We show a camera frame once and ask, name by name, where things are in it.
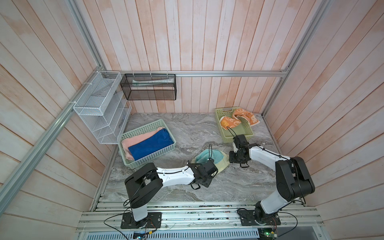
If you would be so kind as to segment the light green yellow towel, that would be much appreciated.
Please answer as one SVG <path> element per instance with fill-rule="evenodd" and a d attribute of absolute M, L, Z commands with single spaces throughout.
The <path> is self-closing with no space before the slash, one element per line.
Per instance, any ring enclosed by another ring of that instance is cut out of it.
<path fill-rule="evenodd" d="M 226 167 L 229 166 L 229 156 L 220 150 L 209 150 L 205 149 L 194 159 L 192 159 L 193 164 L 203 164 L 209 159 L 214 161 L 215 166 L 218 169 L 218 173 L 222 172 Z"/>

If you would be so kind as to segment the yellow-green plastic basket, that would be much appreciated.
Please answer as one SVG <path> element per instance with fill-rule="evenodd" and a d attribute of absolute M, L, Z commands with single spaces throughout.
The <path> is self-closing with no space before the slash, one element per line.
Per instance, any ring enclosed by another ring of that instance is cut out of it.
<path fill-rule="evenodd" d="M 252 128 L 249 126 L 249 124 L 242 120 L 242 123 L 233 128 L 232 131 L 229 130 L 224 130 L 221 125 L 220 125 L 220 119 L 224 116 L 231 117 L 232 114 L 236 109 L 239 109 L 240 107 L 231 107 L 231 108 L 216 108 L 215 109 L 215 119 L 219 128 L 219 132 L 221 135 L 221 138 L 224 143 L 232 143 L 233 142 L 233 137 L 235 135 L 245 135 L 247 140 L 250 140 L 251 137 L 254 136 L 254 132 Z"/>

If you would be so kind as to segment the orange patterned towel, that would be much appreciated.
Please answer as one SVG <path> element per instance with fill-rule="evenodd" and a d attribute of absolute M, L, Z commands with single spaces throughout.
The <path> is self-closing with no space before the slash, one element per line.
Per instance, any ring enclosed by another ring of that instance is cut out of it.
<path fill-rule="evenodd" d="M 246 121 L 250 127 L 260 123 L 256 116 L 242 108 L 236 109 L 231 117 L 224 116 L 220 119 L 220 125 L 224 130 L 233 129 Z"/>

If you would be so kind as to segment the blue towel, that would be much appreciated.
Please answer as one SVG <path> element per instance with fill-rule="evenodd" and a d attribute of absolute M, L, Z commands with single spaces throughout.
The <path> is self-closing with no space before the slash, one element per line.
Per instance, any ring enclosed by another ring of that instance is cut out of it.
<path fill-rule="evenodd" d="M 166 148 L 174 143 L 167 129 L 161 129 L 151 137 L 128 147 L 129 152 L 135 161 L 142 159 L 150 154 L 153 154 L 163 148 Z"/>

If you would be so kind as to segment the mint green plastic basket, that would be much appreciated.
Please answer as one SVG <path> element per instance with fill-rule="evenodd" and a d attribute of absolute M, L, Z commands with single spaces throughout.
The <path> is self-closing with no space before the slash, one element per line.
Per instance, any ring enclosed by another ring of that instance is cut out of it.
<path fill-rule="evenodd" d="M 167 129 L 171 138 L 173 139 L 174 143 L 166 148 L 163 148 L 153 154 L 150 154 L 142 159 L 139 159 L 137 161 L 129 161 L 126 159 L 125 157 L 125 152 L 123 150 L 123 147 L 122 147 L 122 140 L 124 139 L 127 139 L 127 138 L 132 138 L 134 136 L 138 136 L 138 135 L 141 135 L 141 134 L 145 134 L 145 133 L 148 133 L 148 132 L 152 132 L 152 131 L 155 131 L 157 130 L 157 128 L 159 127 L 164 127 L 164 129 Z M 160 157 L 170 151 L 173 151 L 174 148 L 176 146 L 176 140 L 174 138 L 174 136 L 172 135 L 171 131 L 169 130 L 168 126 L 166 125 L 166 123 L 164 122 L 164 120 L 160 119 L 160 120 L 156 120 L 154 122 L 151 122 L 149 124 L 146 124 L 146 125 L 143 125 L 139 128 L 136 128 L 136 129 L 133 129 L 131 131 L 128 131 L 126 133 L 123 133 L 121 136 L 120 136 L 120 141 L 118 143 L 118 147 L 119 147 L 119 151 L 120 151 L 120 154 L 122 156 L 122 160 L 123 160 L 123 163 L 125 166 L 131 168 L 131 169 L 136 169 L 138 167 L 140 167 L 141 165 L 147 163 L 147 162 L 150 162 L 152 160 L 154 160 L 155 158 L 157 157 Z"/>

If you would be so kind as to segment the pink towel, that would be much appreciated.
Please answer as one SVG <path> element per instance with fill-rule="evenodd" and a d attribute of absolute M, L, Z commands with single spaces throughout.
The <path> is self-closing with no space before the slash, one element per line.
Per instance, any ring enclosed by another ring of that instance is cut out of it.
<path fill-rule="evenodd" d="M 164 129 L 164 127 L 159 127 L 155 131 L 148 132 L 145 134 L 141 134 L 138 136 L 134 136 L 132 138 L 127 138 L 127 139 L 122 140 L 122 147 L 123 147 L 123 150 L 125 152 L 126 159 L 129 161 L 134 161 L 134 158 L 133 158 L 131 152 L 129 151 L 129 147 L 134 146 L 136 144 L 143 142 L 144 140 L 149 139 L 150 137 L 152 137 L 153 135 L 155 135 L 157 132 L 159 132 L 162 129 Z"/>

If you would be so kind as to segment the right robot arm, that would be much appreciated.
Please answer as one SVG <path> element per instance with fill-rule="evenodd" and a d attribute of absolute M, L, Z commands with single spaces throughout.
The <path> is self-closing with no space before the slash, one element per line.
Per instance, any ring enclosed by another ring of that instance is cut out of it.
<path fill-rule="evenodd" d="M 257 202 L 254 210 L 237 210 L 242 226 L 280 225 L 279 210 L 315 192 L 315 184 L 302 158 L 282 156 L 258 144 L 250 144 L 244 135 L 233 137 L 233 147 L 230 163 L 247 168 L 249 161 L 256 161 L 276 173 L 277 189 L 272 194 Z"/>

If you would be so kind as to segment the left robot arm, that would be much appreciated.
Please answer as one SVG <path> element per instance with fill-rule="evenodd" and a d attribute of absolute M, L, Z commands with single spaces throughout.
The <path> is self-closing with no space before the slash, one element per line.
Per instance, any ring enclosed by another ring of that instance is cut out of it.
<path fill-rule="evenodd" d="M 154 163 L 144 165 L 125 179 L 134 221 L 138 223 L 148 217 L 147 204 L 162 188 L 175 185 L 189 185 L 193 190 L 208 188 L 218 172 L 211 159 L 173 169 L 158 168 Z"/>

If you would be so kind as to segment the aluminium rail frame front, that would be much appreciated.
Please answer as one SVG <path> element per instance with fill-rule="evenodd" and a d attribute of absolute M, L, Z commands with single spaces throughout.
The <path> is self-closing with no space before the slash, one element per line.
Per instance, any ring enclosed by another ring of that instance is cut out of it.
<path fill-rule="evenodd" d="M 238 209 L 253 211 L 250 202 L 154 202 L 149 213 L 161 213 L 160 230 L 241 229 Z M 77 233 L 109 232 L 119 228 L 125 207 L 120 202 L 100 202 L 94 212 L 84 212 Z M 324 221 L 315 207 L 293 203 L 278 213 L 281 227 L 322 227 Z"/>

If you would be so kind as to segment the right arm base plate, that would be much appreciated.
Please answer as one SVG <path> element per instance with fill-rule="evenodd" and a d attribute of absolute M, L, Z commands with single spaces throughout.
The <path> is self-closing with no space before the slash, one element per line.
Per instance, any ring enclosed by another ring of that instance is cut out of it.
<path fill-rule="evenodd" d="M 242 226 L 279 226 L 281 221 L 277 213 L 265 214 L 262 210 L 247 210 L 244 208 L 237 209 L 237 214 L 240 217 Z"/>

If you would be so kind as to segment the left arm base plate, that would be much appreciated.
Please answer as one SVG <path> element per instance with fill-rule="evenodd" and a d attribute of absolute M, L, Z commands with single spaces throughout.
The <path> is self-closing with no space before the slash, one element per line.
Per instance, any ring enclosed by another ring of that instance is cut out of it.
<path fill-rule="evenodd" d="M 145 227 L 158 229 L 161 227 L 161 222 L 162 213 L 149 212 L 146 218 L 137 222 L 134 219 L 133 213 L 127 212 L 123 214 L 121 229 L 139 229 Z"/>

